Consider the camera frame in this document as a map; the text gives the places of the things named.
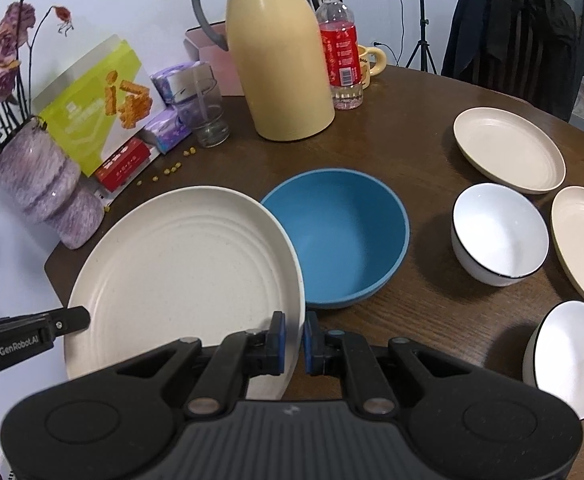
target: black wire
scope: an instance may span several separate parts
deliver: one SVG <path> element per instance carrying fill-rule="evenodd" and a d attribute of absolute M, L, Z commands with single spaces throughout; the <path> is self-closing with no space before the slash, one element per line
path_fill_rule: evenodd
<path fill-rule="evenodd" d="M 401 1 L 401 53 L 399 54 L 399 59 L 396 62 L 396 66 L 399 66 L 401 56 L 403 56 L 403 40 L 405 39 L 405 21 L 403 20 L 403 0 Z"/>
<path fill-rule="evenodd" d="M 396 66 L 399 66 L 399 60 L 396 57 L 396 54 L 394 53 L 394 51 L 392 50 L 392 47 L 389 46 L 388 44 L 381 43 L 380 41 L 374 41 L 374 46 L 379 46 L 379 45 L 386 46 L 390 50 L 390 52 L 392 52 L 392 57 L 394 58 L 394 62 L 396 63 Z"/>

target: small red packet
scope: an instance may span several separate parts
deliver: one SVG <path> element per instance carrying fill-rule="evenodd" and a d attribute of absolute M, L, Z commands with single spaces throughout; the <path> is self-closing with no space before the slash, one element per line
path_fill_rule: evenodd
<path fill-rule="evenodd" d="M 150 156 L 142 140 L 132 137 L 109 157 L 94 175 L 108 191 L 115 191 Z"/>

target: plastic water bottle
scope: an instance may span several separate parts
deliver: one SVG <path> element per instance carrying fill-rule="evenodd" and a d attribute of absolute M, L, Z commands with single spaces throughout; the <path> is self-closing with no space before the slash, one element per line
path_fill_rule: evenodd
<path fill-rule="evenodd" d="M 328 65 L 332 101 L 337 110 L 351 110 L 363 102 L 354 13 L 341 0 L 322 2 L 316 19 Z"/>

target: ribbed gray surface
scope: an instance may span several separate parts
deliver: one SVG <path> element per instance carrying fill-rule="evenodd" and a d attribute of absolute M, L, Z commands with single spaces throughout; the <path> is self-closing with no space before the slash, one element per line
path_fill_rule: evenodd
<path fill-rule="evenodd" d="M 138 480 L 442 480 L 386 422 L 342 401 L 240 402 L 190 425 L 170 455 Z"/>

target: table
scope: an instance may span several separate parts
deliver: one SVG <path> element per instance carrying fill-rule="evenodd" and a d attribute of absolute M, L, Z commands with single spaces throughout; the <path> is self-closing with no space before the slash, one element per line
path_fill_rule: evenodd
<path fill-rule="evenodd" d="M 260 200 L 274 186 L 302 171 L 345 167 L 365 171 L 390 186 L 409 215 L 407 256 L 375 296 L 345 310 L 319 313 L 326 328 L 364 334 L 385 345 L 405 335 L 466 361 L 521 378 L 525 346 L 551 307 L 579 299 L 554 248 L 543 269 L 499 289 L 471 278 L 454 257 L 451 208 L 466 187 L 486 178 L 454 142 L 453 122 L 467 108 L 497 107 L 542 128 L 565 157 L 567 185 L 584 186 L 584 133 L 531 105 L 456 80 L 388 67 L 365 90 L 363 105 L 338 112 L 333 124 L 310 139 L 269 142 L 254 130 L 243 98 L 224 99 L 230 138 L 211 150 L 184 158 L 193 141 L 159 157 L 145 170 L 140 187 L 128 187 L 112 204 L 96 235 L 82 248 L 59 245 L 45 264 L 54 290 L 67 305 L 85 259 L 105 232 L 131 209 L 160 193 L 208 184 L 232 187 Z M 163 175 L 176 161 L 176 173 Z M 152 182 L 152 176 L 160 176 Z M 532 200 L 549 220 L 555 192 Z M 338 381 L 303 374 L 302 359 L 285 394 L 288 399 L 339 397 Z M 584 479 L 584 445 L 571 479 Z"/>

